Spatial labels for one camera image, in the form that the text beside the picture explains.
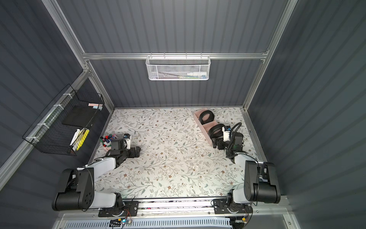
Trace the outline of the long black leather belt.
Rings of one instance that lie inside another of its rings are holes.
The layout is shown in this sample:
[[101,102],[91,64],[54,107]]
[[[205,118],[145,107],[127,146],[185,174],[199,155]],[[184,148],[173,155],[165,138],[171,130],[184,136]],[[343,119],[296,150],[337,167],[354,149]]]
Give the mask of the long black leather belt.
[[223,127],[225,127],[224,124],[217,124],[217,125],[213,126],[212,128],[210,128],[208,131],[208,135],[209,135],[210,139],[223,136],[223,134],[224,134]]

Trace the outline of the short black leather belt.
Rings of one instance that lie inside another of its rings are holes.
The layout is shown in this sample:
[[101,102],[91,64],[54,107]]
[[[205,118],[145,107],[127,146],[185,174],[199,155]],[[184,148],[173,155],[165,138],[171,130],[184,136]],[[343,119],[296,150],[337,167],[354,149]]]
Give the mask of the short black leather belt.
[[205,110],[203,111],[200,115],[199,115],[199,122],[204,125],[204,124],[207,124],[207,123],[210,123],[212,121],[214,121],[214,113],[210,110]]

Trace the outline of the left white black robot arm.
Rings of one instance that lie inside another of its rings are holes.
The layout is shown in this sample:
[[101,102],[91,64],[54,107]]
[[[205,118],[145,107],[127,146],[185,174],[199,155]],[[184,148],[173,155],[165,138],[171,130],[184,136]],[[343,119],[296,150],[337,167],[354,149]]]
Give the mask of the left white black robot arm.
[[128,158],[139,158],[141,148],[131,147],[130,139],[112,141],[105,156],[76,169],[65,169],[58,182],[51,207],[54,211],[89,209],[124,212],[125,204],[118,193],[103,193],[95,189],[101,175],[118,168]]

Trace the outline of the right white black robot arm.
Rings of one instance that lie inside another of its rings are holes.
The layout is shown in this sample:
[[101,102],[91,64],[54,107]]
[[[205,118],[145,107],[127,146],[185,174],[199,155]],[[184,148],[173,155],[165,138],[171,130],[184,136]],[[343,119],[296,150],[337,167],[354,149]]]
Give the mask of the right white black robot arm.
[[217,124],[208,131],[213,148],[224,150],[226,157],[244,168],[244,184],[231,190],[226,198],[228,207],[234,204],[274,203],[281,200],[281,192],[275,165],[259,161],[243,150],[244,135],[238,130],[239,122],[233,127]]

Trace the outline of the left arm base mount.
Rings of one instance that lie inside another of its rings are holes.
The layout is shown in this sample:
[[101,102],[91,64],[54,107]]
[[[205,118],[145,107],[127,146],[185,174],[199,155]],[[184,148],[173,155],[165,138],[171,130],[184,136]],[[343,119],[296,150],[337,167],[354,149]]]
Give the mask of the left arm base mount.
[[139,207],[138,201],[119,201],[114,207],[103,208],[99,211],[98,217],[135,217]]

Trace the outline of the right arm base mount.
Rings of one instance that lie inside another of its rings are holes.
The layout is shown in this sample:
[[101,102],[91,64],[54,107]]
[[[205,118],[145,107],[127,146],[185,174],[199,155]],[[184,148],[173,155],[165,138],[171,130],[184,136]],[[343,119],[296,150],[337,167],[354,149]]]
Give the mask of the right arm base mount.
[[227,198],[215,198],[211,201],[215,214],[252,214],[253,208],[248,204],[239,204]]

